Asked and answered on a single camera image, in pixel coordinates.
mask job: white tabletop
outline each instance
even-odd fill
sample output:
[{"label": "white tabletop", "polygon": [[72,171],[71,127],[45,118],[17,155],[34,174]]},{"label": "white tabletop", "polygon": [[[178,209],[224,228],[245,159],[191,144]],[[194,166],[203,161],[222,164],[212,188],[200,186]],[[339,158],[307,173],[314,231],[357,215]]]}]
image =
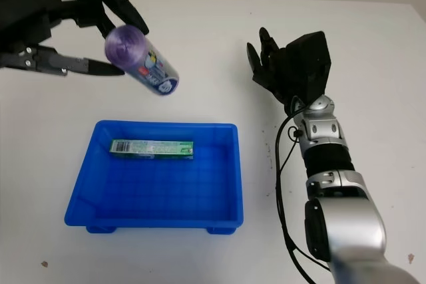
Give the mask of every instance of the white tabletop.
[{"label": "white tabletop", "polygon": [[[426,283],[426,25],[409,5],[296,0],[131,0],[149,39],[180,73],[156,96],[129,76],[67,78],[0,70],[0,283],[304,283],[276,212],[273,156],[282,106],[251,80],[246,42],[266,27],[286,46],[323,30],[336,104],[355,169],[387,229],[390,262]],[[106,60],[95,28],[64,22],[46,45]],[[118,229],[89,234],[63,218],[95,123],[102,119],[230,122],[239,130],[244,224],[203,229]],[[282,154],[290,141],[282,139]],[[305,168],[284,172],[291,234],[306,248]],[[414,260],[409,263],[408,255]],[[331,275],[300,257],[317,283]]]}]

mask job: blue plastic tray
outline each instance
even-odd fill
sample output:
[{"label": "blue plastic tray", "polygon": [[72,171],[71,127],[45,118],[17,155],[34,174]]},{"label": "blue plastic tray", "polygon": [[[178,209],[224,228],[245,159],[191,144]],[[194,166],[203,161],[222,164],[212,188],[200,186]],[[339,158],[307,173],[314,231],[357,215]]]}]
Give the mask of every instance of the blue plastic tray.
[{"label": "blue plastic tray", "polygon": [[[193,160],[120,158],[113,139],[193,141]],[[91,233],[117,227],[199,227],[232,234],[243,222],[233,124],[97,123],[65,223]]]}]

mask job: robotic hand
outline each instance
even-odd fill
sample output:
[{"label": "robotic hand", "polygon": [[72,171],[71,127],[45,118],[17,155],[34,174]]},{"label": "robotic hand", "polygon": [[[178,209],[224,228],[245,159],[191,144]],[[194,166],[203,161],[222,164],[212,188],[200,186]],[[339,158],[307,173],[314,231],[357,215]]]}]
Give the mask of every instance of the robotic hand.
[{"label": "robotic hand", "polygon": [[298,127],[296,138],[308,175],[305,230],[310,253],[328,263],[336,283],[418,283],[384,257],[383,221],[362,175],[351,163],[341,126],[333,115],[334,103],[324,95],[331,66],[324,33],[304,35],[279,49],[261,28],[260,42],[260,58],[247,44],[253,80],[272,92],[288,115],[276,141],[276,196],[284,239],[295,266],[308,283],[315,283],[294,257],[298,247],[288,234],[282,206],[282,167],[280,170],[277,149],[280,134],[292,118]]},{"label": "robotic hand", "polygon": [[51,37],[51,28],[63,19],[79,27],[97,26],[105,38],[114,25],[103,3],[126,24],[145,35],[144,20],[128,0],[0,0],[0,68],[9,67],[66,76],[68,71],[96,76],[124,74],[108,63],[64,57],[53,48],[38,44]]}]

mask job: green product package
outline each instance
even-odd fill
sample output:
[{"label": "green product package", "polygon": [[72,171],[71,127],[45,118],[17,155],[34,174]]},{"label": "green product package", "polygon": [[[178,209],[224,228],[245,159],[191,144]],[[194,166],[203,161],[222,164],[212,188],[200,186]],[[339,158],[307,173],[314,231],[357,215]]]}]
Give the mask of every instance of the green product package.
[{"label": "green product package", "polygon": [[109,152],[125,157],[193,159],[193,146],[183,141],[113,140]]}]

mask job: plastic bottle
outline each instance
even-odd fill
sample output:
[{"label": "plastic bottle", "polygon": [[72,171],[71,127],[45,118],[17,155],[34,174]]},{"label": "plastic bottle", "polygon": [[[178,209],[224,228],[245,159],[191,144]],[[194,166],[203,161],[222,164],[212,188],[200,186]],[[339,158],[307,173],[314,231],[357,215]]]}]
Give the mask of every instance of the plastic bottle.
[{"label": "plastic bottle", "polygon": [[170,94],[178,86],[178,73],[136,27],[113,29],[105,39],[105,55],[114,66],[157,94]]}]

